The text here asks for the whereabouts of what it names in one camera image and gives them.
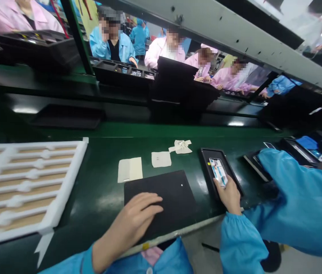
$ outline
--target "black mat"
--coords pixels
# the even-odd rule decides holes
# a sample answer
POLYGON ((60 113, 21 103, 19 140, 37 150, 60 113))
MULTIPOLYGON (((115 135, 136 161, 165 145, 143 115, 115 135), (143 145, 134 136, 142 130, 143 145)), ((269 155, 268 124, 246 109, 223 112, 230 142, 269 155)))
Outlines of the black mat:
POLYGON ((163 212, 155 216, 140 243, 160 233, 183 228, 183 220, 196 213, 196 202, 183 170, 125 183, 124 204, 142 192, 157 193, 162 197, 159 205, 163 212))

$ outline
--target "finger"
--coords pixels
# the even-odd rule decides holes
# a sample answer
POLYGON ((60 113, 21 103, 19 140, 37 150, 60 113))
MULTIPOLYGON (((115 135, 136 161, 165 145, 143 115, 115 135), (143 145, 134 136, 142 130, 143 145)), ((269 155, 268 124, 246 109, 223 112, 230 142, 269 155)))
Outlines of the finger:
POLYGON ((161 202, 162 200, 163 199, 160 196, 145 196, 133 206, 132 211, 134 211, 135 214, 138 214, 138 212, 147 208, 151 204, 161 202))
POLYGON ((136 216, 136 220, 139 224, 143 224, 147 219, 163 211, 163 207, 160 205, 150 205, 146 209, 142 210, 141 213, 136 216))
POLYGON ((130 201, 126 204, 127 206, 133 206, 134 204, 136 204, 140 199, 142 199, 145 196, 148 196, 149 194, 151 194, 152 196, 156 196, 157 194, 155 193, 148 193, 148 192, 143 192, 140 194, 137 194, 136 196, 134 196, 133 198, 130 199, 130 201))

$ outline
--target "phone screen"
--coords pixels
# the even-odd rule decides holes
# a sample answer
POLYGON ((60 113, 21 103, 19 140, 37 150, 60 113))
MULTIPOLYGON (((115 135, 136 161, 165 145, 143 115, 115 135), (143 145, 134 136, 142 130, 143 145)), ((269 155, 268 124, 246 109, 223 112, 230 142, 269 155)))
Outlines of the phone screen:
POLYGON ((218 180, 220 186, 226 187, 228 178, 227 178, 226 170, 224 169, 224 166, 222 164, 222 161, 216 158, 209 158, 209 163, 213 170, 214 178, 218 180))

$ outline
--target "worker in blue smock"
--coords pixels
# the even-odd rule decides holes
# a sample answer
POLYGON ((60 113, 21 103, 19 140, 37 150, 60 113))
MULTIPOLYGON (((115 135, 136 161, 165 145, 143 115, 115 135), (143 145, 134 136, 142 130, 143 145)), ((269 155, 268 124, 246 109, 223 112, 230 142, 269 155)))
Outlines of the worker in blue smock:
POLYGON ((99 26, 90 35, 90 46, 94 57, 135 64, 133 44, 128 35, 120 31, 121 14, 110 7, 100 5, 99 26))
POLYGON ((300 86, 302 83, 281 75, 274 79, 271 84, 261 92, 264 98, 271 98, 275 94, 284 95, 287 94, 293 87, 300 86))
POLYGON ((318 169, 300 166, 287 152, 270 148, 258 158, 280 192, 244 215, 264 240, 322 256, 322 162, 318 169))
MULTIPOLYGON (((240 193, 236 183, 229 177, 226 188, 222 188, 218 181, 215 181, 215 185, 228 210, 221 227, 220 258, 223 273, 263 274, 260 261, 268 256, 268 251, 256 228, 241 214, 240 193)), ((136 195, 120 211, 108 231, 88 250, 41 273, 193 273, 181 238, 177 238, 164 251, 155 250, 152 258, 141 252, 117 260, 142 238, 154 215, 163 210, 159 205, 154 205, 160 201, 162 198, 154 193, 136 195)))
POLYGON ((137 18, 137 26, 135 26, 130 33, 130 40, 134 44, 135 57, 138 60, 144 60, 146 54, 146 32, 143 29, 144 21, 137 18))

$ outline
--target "white wipe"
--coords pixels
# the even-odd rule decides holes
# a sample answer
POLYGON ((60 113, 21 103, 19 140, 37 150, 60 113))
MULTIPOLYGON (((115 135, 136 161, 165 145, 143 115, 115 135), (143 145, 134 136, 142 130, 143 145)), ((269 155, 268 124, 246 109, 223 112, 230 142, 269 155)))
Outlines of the white wipe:
POLYGON ((142 158, 123 159, 119 161, 118 183, 143 179, 142 158))
POLYGON ((152 152, 153 167, 167 167, 171 165, 171 156, 168 151, 152 152))

